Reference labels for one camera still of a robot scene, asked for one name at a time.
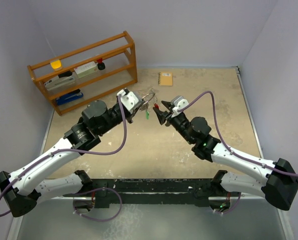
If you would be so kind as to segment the large silver keyring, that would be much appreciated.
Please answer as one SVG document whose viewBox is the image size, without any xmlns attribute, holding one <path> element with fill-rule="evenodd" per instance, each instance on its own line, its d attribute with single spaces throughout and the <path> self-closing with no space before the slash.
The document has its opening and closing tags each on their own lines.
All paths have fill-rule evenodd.
<svg viewBox="0 0 298 240">
<path fill-rule="evenodd" d="M 140 111 L 146 111 L 149 108 L 150 103 L 152 103 L 155 106 L 155 104 L 158 102 L 156 90 L 154 88 L 151 88 L 149 93 L 142 97 L 142 100 L 144 102 L 139 109 Z"/>
</svg>

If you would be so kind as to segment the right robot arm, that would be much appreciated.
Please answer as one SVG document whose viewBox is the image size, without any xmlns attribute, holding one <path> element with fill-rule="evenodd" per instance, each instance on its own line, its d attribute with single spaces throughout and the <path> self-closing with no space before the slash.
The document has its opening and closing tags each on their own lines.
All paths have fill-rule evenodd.
<svg viewBox="0 0 298 240">
<path fill-rule="evenodd" d="M 212 129 L 204 117 L 188 120 L 170 102 L 163 101 L 162 104 L 168 108 L 167 111 L 161 111 L 157 105 L 153 107 L 159 123 L 172 126 L 192 145 L 196 157 L 241 172 L 238 175 L 227 170 L 218 171 L 211 183 L 215 195 L 247 193 L 264 198 L 280 210 L 290 210 L 298 192 L 298 176 L 289 161 L 264 159 L 230 147 L 210 134 Z"/>
</svg>

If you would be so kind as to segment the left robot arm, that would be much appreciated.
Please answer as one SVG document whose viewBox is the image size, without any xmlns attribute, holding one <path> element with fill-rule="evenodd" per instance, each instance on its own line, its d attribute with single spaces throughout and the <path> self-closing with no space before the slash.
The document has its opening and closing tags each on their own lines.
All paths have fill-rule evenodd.
<svg viewBox="0 0 298 240">
<path fill-rule="evenodd" d="M 24 167 L 11 173 L 0 172 L 0 218 L 12 214 L 21 217 L 37 205 L 55 197 L 72 194 L 87 196 L 92 192 L 92 180 L 85 171 L 76 171 L 68 176 L 47 177 L 84 154 L 110 156 L 120 152 L 127 141 L 127 123 L 144 101 L 135 93 L 117 95 L 117 103 L 107 108 L 96 100 L 85 109 L 78 123 L 65 133 L 53 147 Z M 91 149 L 100 143 L 100 137 L 123 124 L 121 145 L 111 152 L 95 152 Z"/>
</svg>

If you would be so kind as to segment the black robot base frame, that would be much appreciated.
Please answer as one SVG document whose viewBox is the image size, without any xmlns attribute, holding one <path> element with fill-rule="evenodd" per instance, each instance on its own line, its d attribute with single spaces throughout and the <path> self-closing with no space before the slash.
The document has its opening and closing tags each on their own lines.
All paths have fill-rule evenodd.
<svg viewBox="0 0 298 240">
<path fill-rule="evenodd" d="M 108 208 L 111 204 L 194 205 L 211 207 L 225 212 L 233 206 L 229 193 L 211 178 L 90 178 L 81 170 L 82 188 L 67 197 L 90 197 L 94 208 Z"/>
</svg>

